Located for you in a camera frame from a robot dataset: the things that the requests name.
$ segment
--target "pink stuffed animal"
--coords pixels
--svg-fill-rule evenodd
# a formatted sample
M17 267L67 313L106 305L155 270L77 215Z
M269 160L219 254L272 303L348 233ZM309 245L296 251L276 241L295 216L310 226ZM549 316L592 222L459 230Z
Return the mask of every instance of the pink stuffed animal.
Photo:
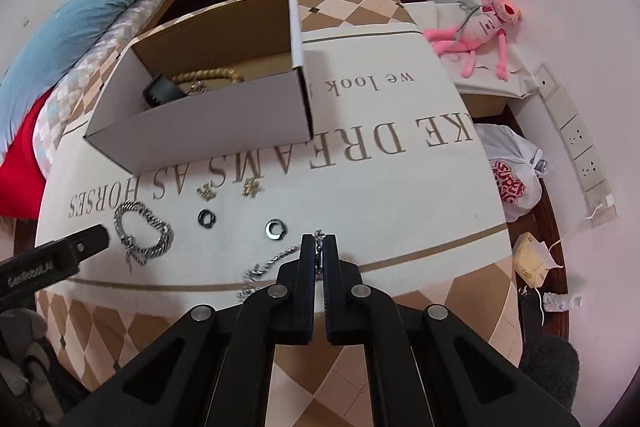
M495 73L506 82L507 37L504 27L507 23L516 25L522 19L522 14L509 0L482 0L481 8L482 13L473 14L460 27L425 30L423 35L433 42L433 50L438 57L446 52L469 52L469 59L460 73L462 78L469 78L474 72L476 48L498 35L499 60Z

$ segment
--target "white plastic bag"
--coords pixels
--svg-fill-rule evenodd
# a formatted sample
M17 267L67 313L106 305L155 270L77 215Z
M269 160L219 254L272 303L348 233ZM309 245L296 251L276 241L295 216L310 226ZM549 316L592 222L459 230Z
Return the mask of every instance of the white plastic bag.
M505 125L477 123L475 128L494 171L504 215L512 223L540 201L538 177L546 159L542 150Z

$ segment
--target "blue quilt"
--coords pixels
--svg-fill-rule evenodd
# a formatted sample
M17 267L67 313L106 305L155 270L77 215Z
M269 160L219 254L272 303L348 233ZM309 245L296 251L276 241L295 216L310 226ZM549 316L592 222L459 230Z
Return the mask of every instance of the blue quilt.
M0 164L33 103L136 0L68 0L24 45L0 84Z

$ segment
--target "red cloth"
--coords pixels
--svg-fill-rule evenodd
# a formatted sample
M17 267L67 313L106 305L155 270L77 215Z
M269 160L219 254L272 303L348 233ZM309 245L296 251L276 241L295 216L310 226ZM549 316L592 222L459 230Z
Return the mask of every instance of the red cloth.
M33 153L36 118L53 88L35 101L0 166L0 216L38 219L45 179Z

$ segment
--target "silver chain bracelet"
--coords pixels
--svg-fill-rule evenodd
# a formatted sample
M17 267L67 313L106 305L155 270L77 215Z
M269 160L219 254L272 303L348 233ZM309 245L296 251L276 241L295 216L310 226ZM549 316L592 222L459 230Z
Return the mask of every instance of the silver chain bracelet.
M160 232L160 239L158 239L158 242L152 247L140 247L140 245L136 243L136 238L126 233L122 227L122 216L125 212L137 212L140 216L144 217L148 224ZM145 204L140 201L123 201L116 208L116 211L113 214L113 224L115 225L116 233L120 238L120 242L123 247L127 249L126 261L127 264L129 264L129 271L132 270L131 258L133 258L136 263L144 266L149 259L158 257L169 250L171 243L174 240L174 231L171 226L161 219L158 219L151 210L149 210Z
M322 240L324 239L324 233L322 230L316 230L314 234L314 240L316 241L316 275L322 275ZM260 268L259 264L254 266L254 269L248 270L244 274L244 289L238 293L238 300L240 302L244 302L244 300L251 294L255 293L258 288L255 286L255 283L261 279L261 277L266 274L274 264L278 261L284 259L286 256L291 255L294 252L300 250L300 245L295 245L295 247L287 248L287 250L280 252L272 259L268 260L262 268Z

